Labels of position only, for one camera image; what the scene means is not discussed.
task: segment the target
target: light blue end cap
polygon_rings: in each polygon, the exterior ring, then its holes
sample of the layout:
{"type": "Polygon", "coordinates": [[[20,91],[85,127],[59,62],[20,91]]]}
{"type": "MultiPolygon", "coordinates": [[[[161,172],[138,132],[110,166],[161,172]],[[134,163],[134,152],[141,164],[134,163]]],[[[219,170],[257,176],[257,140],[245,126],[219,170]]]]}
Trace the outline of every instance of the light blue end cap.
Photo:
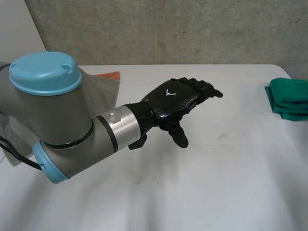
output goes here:
{"type": "Polygon", "coordinates": [[[64,180],[70,179],[50,160],[49,156],[40,144],[40,141],[34,144],[32,150],[39,166],[52,183],[57,184],[64,180]]]}
{"type": "Polygon", "coordinates": [[[81,83],[81,73],[72,56],[61,52],[40,52],[16,59],[10,66],[10,80],[23,92],[53,96],[77,88],[81,83]]]}

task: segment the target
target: folded green towel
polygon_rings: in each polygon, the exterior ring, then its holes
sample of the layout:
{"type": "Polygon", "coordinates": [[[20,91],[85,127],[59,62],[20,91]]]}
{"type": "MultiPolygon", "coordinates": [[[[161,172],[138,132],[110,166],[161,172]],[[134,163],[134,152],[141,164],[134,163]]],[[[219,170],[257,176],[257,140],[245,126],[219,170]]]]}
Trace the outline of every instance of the folded green towel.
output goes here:
{"type": "Polygon", "coordinates": [[[283,119],[308,119],[308,81],[276,78],[265,91],[273,112],[280,113],[283,119]]]}

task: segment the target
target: robotic hand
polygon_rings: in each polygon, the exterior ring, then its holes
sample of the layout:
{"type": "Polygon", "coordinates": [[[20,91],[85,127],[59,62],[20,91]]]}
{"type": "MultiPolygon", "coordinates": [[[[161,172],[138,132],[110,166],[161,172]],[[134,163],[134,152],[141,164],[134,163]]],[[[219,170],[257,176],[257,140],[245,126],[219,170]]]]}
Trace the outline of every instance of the robotic hand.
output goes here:
{"type": "MultiPolygon", "coordinates": [[[[171,79],[146,95],[139,103],[140,107],[151,108],[154,116],[154,126],[161,130],[168,131],[173,141],[181,148],[188,146],[188,140],[180,121],[185,114],[188,114],[196,105],[203,103],[208,98],[221,98],[223,94],[214,89],[210,83],[203,80],[197,81],[194,78],[171,79]]],[[[132,145],[130,149],[142,147],[146,141],[146,134],[132,145]]]]}
{"type": "Polygon", "coordinates": [[[0,66],[0,112],[33,125],[40,138],[33,146],[37,163],[19,154],[3,137],[0,147],[42,170],[53,183],[73,177],[122,148],[142,147],[153,127],[168,131],[179,147],[186,148],[182,117],[206,99],[223,96],[204,81],[171,79],[139,103],[91,117],[81,81],[75,60],[59,52],[29,54],[0,66]]]}

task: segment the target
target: gray wall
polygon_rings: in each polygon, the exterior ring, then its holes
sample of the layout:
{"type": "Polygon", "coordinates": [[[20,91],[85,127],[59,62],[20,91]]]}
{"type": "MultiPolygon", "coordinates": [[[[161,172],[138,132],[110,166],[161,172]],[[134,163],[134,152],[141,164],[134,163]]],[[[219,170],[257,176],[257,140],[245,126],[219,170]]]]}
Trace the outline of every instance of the gray wall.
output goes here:
{"type": "Polygon", "coordinates": [[[78,64],[276,64],[308,77],[308,0],[25,0],[78,64]]]}

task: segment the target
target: white tabletop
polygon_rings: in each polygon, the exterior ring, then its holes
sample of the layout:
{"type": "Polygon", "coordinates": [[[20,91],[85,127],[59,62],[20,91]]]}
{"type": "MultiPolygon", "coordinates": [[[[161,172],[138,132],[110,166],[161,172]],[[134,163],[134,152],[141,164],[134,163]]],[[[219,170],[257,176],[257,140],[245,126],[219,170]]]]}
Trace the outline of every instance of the white tabletop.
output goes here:
{"type": "Polygon", "coordinates": [[[117,105],[170,78],[194,77],[224,93],[186,115],[189,147],[167,132],[58,185],[20,164],[0,164],[1,231],[308,230],[308,123],[271,112],[274,65],[82,66],[120,71],[117,105]]]}

